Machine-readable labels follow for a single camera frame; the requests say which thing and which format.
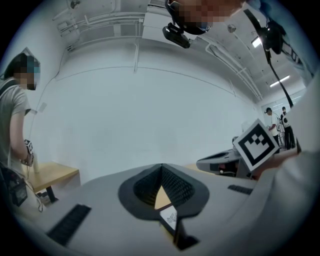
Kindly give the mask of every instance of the ceiling light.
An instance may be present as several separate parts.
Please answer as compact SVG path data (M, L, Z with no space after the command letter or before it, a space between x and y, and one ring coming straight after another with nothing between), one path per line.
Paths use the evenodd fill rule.
M290 75L287 75L286 77L280 79L280 82L282 82L282 81L284 81L284 80L287 80L289 77L290 77ZM274 82L273 84L270 84L270 87L274 87L274 86L276 86L277 84L279 84L279 81Z
M273 108L276 107L276 106L282 105L282 104L283 104L283 103L280 103L280 104L278 104L278 105L275 105L275 106L273 106Z
M296 97L296 98L293 98L292 100L295 100L295 99L298 99L298 98L300 98L301 96L299 96L299 97Z
M258 45L261 45L261 40L257 36L251 43L253 44L254 48L256 48Z

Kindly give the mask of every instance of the black bag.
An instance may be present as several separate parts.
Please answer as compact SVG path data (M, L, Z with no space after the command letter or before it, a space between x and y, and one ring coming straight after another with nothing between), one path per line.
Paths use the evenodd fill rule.
M11 86L17 85L16 80L10 80L0 89L0 100L2 94ZM10 198L12 203L20 206L28 197L25 180L14 171L0 162L0 186L1 194L7 206L10 207Z

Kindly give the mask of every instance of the gray t-shirt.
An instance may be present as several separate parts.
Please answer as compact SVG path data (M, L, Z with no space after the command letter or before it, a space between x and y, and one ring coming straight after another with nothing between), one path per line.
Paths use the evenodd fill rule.
M9 78L5 81L0 80L0 90L6 82L12 80ZM19 85L10 86L0 96L0 162L8 165L10 148L10 121L14 114L25 112L29 109L29 103L25 91ZM14 156L11 151L11 166L13 170L23 173L20 160Z

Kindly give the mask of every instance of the wooden table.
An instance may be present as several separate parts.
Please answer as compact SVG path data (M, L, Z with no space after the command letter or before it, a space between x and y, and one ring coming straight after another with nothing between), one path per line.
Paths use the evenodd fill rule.
M27 167L23 165L23 171L27 174ZM56 201L51 185L73 177L79 173L77 168L65 166L56 162L39 163L39 173L35 173L33 167L29 170L27 179L33 186L35 193L46 189L50 201Z

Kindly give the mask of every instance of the white wall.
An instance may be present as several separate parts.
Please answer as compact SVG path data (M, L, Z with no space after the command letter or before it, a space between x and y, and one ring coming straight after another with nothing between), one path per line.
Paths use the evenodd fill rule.
M115 40L70 56L34 122L41 161L78 167L82 184L152 163L186 165L231 148L241 124L259 116L218 60L142 40L134 73L135 49Z
M26 91L30 107L36 109L45 86L58 73L65 49L62 38L52 22L48 3L43 3L34 10L15 34L1 60L1 74L10 61L26 47L40 61L40 83L36 91ZM29 137L32 119L32 114L28 114L25 118L23 131L25 138Z

